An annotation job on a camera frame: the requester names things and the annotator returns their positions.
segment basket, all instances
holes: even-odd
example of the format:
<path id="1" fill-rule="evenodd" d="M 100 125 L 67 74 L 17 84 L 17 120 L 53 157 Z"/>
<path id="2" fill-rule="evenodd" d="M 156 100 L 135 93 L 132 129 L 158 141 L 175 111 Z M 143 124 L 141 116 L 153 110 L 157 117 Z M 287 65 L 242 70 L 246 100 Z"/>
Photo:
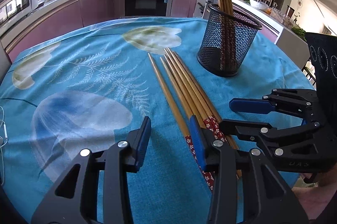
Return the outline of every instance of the basket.
<path id="1" fill-rule="evenodd" d="M 262 26 L 247 15 L 234 11 L 234 16 L 209 4 L 203 42 L 197 54 L 198 62 L 210 73 L 221 77 L 237 74 L 258 30 Z"/>

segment white countertop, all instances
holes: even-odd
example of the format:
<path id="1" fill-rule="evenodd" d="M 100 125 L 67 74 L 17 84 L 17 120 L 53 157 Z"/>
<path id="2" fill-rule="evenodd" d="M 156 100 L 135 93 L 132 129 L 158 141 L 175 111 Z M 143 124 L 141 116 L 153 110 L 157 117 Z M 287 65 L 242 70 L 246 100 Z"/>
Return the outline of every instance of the white countertop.
<path id="1" fill-rule="evenodd" d="M 299 69 L 303 68 L 310 57 L 308 45 L 304 40 L 281 23 L 275 21 L 267 13 L 255 9 L 251 5 L 240 0 L 232 0 L 232 2 L 254 14 L 261 21 L 275 29 L 276 32 L 278 32 L 275 44 L 294 62 L 295 65 L 297 65 Z"/>

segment bowl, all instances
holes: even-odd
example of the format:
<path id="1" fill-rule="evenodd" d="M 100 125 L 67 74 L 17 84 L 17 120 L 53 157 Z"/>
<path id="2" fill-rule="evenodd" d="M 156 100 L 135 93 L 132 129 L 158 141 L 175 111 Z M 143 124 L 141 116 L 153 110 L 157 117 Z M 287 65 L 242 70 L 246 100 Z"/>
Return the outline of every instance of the bowl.
<path id="1" fill-rule="evenodd" d="M 263 3 L 263 2 L 257 2 L 255 0 L 249 0 L 249 3 L 253 8 L 256 8 L 256 9 L 261 10 L 261 11 L 266 11 L 267 9 L 269 9 L 269 6 L 266 3 Z"/>

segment silver bolt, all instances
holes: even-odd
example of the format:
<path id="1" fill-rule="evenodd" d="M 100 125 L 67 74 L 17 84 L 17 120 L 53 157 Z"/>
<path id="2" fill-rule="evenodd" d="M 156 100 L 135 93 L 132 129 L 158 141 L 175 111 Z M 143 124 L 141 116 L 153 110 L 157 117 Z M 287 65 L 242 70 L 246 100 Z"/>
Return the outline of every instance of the silver bolt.
<path id="1" fill-rule="evenodd" d="M 261 154 L 261 151 L 259 149 L 256 149 L 256 148 L 252 149 L 253 156 L 259 156 L 260 154 Z"/>
<path id="2" fill-rule="evenodd" d="M 90 150 L 89 149 L 83 149 L 82 151 L 80 151 L 80 155 L 82 157 L 86 157 L 90 154 Z"/>
<path id="3" fill-rule="evenodd" d="M 213 145 L 215 147 L 221 147 L 223 145 L 223 142 L 221 140 L 217 139 L 217 140 L 213 141 Z"/>
<path id="4" fill-rule="evenodd" d="M 277 149 L 275 150 L 275 155 L 276 155 L 276 156 L 282 156 L 282 155 L 283 155 L 283 150 L 282 150 L 281 148 L 277 148 Z"/>
<path id="5" fill-rule="evenodd" d="M 126 147 L 128 143 L 125 140 L 122 140 L 117 145 L 118 147 L 123 148 L 123 147 Z"/>
<path id="6" fill-rule="evenodd" d="M 266 133 L 268 133 L 268 128 L 262 127 L 260 131 L 261 131 L 261 133 L 266 134 Z"/>

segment kitchen cabinet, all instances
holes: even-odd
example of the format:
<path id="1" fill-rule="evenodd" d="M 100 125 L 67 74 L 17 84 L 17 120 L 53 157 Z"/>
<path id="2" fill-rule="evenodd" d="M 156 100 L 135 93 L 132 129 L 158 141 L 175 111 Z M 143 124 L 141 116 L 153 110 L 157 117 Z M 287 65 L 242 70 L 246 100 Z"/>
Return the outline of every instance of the kitchen cabinet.
<path id="1" fill-rule="evenodd" d="M 79 0 L 83 26 L 106 22 L 119 18 L 120 0 Z"/>
<path id="2" fill-rule="evenodd" d="M 80 2 L 76 1 L 54 13 L 32 29 L 11 50 L 9 58 L 13 62 L 23 50 L 82 27 Z"/>
<path id="3" fill-rule="evenodd" d="M 197 0 L 172 0 L 171 17 L 193 17 Z"/>

